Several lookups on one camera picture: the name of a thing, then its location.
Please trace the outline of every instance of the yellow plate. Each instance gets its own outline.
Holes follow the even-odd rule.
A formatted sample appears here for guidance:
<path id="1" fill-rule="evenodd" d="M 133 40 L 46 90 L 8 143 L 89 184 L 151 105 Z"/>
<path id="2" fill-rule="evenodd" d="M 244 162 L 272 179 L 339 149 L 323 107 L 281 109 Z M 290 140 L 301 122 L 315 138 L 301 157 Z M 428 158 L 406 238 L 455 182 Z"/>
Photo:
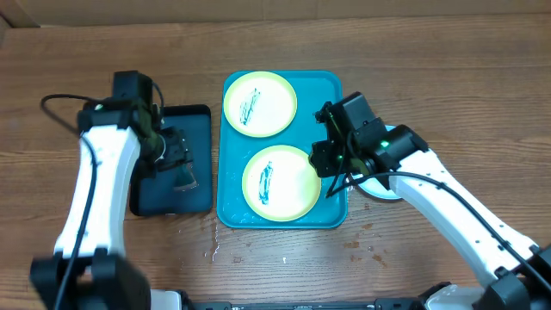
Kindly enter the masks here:
<path id="1" fill-rule="evenodd" d="M 293 86 L 267 71 L 245 74 L 224 96 L 224 115 L 235 130 L 264 138 L 285 129 L 294 118 L 297 100 Z"/>
<path id="2" fill-rule="evenodd" d="M 245 200 L 267 220 L 296 220 L 319 198 L 321 179 L 308 155 L 292 146 L 270 146 L 255 154 L 243 172 Z"/>

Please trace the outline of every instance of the wood grain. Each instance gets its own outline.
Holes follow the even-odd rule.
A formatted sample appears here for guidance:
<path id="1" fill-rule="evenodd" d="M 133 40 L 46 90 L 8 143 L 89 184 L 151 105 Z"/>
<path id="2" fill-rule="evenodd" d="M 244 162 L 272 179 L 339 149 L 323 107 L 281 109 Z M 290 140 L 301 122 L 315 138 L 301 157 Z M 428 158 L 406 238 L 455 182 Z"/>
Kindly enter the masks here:
<path id="1" fill-rule="evenodd" d="M 38 101 L 107 96 L 113 72 L 131 69 L 154 78 L 170 105 L 212 109 L 215 172 L 229 74 L 333 71 L 345 93 L 362 91 L 385 121 L 428 140 L 495 214 L 551 242 L 549 15 L 9 29 L 0 49 L 1 308 L 40 308 L 28 268 L 52 252 L 77 173 L 77 142 Z M 79 108 L 59 103 L 68 118 Z M 440 281 L 475 284 L 417 210 L 356 190 L 334 230 L 232 230 L 213 211 L 129 214 L 125 235 L 128 258 L 154 288 L 196 301 L 360 301 L 417 295 Z"/>

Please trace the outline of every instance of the dark blue tray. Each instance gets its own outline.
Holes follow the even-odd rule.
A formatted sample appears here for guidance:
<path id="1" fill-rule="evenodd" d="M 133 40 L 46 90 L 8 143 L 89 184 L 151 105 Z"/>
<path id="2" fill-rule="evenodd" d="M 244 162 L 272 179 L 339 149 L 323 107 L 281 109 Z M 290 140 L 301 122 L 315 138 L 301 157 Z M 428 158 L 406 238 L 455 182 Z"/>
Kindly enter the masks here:
<path id="1" fill-rule="evenodd" d="M 282 132 L 268 138 L 252 138 L 239 133 L 224 116 L 220 124 L 220 157 L 218 166 L 218 193 L 216 211 L 219 219 L 233 228 L 334 228 L 339 226 L 348 212 L 346 191 L 329 199 L 325 193 L 332 177 L 321 182 L 321 194 L 312 210 L 298 220 L 274 222 L 258 216 L 249 207 L 241 189 L 245 166 L 257 152 L 268 146 L 294 146 L 307 154 L 312 143 L 326 140 L 325 126 L 317 124 L 313 113 L 325 102 L 338 102 L 343 97 L 341 82 L 328 71 L 273 71 L 286 78 L 297 96 L 297 111 L 291 124 Z M 224 96 L 230 85 L 249 71 L 233 73 L 224 83 Z"/>

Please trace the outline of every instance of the teal tray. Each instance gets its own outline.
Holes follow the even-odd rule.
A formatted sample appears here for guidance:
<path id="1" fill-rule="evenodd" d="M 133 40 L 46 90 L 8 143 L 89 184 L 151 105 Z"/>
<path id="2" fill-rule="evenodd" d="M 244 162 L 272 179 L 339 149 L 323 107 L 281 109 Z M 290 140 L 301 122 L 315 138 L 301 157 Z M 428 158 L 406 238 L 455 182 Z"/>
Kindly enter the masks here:
<path id="1" fill-rule="evenodd" d="M 321 181 L 321 194 L 312 210 L 297 220 L 274 222 L 258 216 L 249 207 L 241 189 L 245 166 L 257 152 L 268 146 L 294 146 L 307 154 L 312 143 L 326 140 L 325 126 L 316 123 L 313 113 L 325 102 L 338 102 L 343 97 L 343 87 L 338 77 L 328 71 L 273 71 L 286 78 L 297 96 L 297 111 L 291 124 L 280 133 L 268 138 L 252 138 L 233 129 L 224 116 L 220 120 L 220 159 L 218 166 L 218 192 L 216 212 L 222 223 L 232 228 L 255 229 L 328 229 L 339 226 L 348 213 L 346 191 L 329 199 L 325 193 L 332 177 Z M 230 85 L 249 71 L 233 73 L 224 83 L 224 96 Z"/>

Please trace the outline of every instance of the wooden table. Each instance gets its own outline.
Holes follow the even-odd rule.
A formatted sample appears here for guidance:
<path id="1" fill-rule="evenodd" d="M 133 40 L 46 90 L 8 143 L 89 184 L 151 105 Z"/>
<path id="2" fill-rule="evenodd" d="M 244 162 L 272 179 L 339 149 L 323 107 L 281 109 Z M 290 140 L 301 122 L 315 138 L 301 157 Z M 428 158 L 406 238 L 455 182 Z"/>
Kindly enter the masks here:
<path id="1" fill-rule="evenodd" d="M 28 282 L 71 204 L 77 141 L 42 96 L 107 96 L 114 71 L 142 71 L 169 105 L 213 113 L 238 70 L 324 69 L 390 124 L 429 141 L 495 214 L 551 242 L 551 16 L 492 15 L 12 29 L 0 49 L 0 307 L 41 308 Z M 59 102 L 74 119 L 80 103 Z M 476 284 L 449 243 L 405 202 L 350 192 L 334 230 L 233 230 L 209 214 L 125 223 L 127 256 L 154 288 L 196 301 L 365 301 L 440 281 Z"/>

